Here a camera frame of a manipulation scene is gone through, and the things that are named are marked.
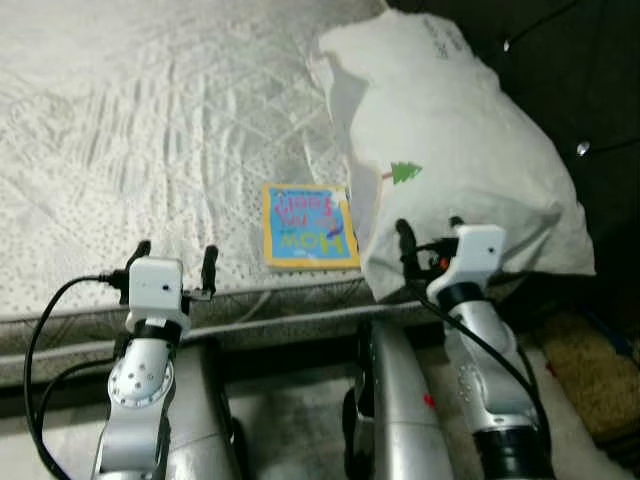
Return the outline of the white tree print pillow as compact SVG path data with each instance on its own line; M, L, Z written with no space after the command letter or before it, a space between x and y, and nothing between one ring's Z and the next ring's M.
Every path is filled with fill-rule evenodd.
M449 220L506 230L504 273L591 275L585 211L556 147L500 90L452 20L394 9L317 37L360 269L372 297L404 287L396 221L420 241Z

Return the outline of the yellow and blue picture book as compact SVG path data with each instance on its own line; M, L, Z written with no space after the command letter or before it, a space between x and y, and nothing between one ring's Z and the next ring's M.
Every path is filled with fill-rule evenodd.
M262 256L282 271L355 270L360 252L347 189L265 184Z

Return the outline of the silver left robot leg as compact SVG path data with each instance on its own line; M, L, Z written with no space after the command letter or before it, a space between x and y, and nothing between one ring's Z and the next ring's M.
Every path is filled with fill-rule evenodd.
M230 412L216 340L195 340L174 358L166 480L250 480L247 440Z

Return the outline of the silver robot leg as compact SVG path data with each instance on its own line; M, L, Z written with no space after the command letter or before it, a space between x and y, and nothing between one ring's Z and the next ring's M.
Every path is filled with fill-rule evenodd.
M340 421L348 480L454 480L445 433L419 358L404 329L360 326L358 378Z
M174 358L166 480L250 480L247 440L230 412L216 340L195 340Z

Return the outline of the white quilted mattress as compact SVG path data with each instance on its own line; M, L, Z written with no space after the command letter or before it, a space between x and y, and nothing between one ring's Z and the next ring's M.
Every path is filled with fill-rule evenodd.
M273 271L262 188L348 179L308 63L320 33L388 0L0 0L0 388L109 355L115 289L137 244L195 284L219 250L215 296L188 340L283 346L383 317L358 271Z

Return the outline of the silver right robot leg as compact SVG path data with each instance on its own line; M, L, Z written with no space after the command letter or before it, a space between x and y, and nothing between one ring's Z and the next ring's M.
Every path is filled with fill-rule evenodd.
M360 326L358 378L340 421L348 480L454 480L445 433L419 358L404 329Z

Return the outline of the brown coir mat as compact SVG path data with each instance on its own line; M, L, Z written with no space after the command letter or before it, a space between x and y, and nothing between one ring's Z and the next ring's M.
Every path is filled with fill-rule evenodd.
M639 369L579 314L548 317L539 333L550 370L591 438L613 442L640 430Z

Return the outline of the dark tufted headboard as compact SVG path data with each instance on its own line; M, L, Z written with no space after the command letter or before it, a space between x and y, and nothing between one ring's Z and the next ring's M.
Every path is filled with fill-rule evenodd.
M549 291L635 306L639 271L639 0L387 0L453 20L556 146L584 207L593 278Z

